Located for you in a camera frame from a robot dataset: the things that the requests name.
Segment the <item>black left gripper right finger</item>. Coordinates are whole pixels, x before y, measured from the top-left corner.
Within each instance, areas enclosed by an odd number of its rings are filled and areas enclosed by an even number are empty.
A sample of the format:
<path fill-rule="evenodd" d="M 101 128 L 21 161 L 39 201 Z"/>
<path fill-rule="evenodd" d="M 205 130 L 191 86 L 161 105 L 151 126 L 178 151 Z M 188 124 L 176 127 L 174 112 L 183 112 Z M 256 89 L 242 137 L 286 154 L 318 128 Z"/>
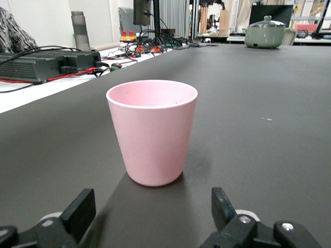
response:
<path fill-rule="evenodd" d="M 235 210 L 223 188 L 212 188 L 212 216 L 217 231 L 200 247 L 320 247 L 303 225 L 278 221 L 267 227 L 255 213 Z"/>

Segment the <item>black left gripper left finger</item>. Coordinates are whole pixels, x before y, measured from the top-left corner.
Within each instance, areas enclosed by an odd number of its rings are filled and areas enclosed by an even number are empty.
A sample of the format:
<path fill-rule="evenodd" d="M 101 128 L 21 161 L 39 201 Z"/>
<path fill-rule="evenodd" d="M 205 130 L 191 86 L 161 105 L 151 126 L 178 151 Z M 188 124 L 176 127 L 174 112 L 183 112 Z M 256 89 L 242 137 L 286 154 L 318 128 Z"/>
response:
<path fill-rule="evenodd" d="M 64 211 L 42 217 L 24 232 L 2 226 L 1 247 L 78 247 L 95 215 L 95 192 L 84 189 Z"/>

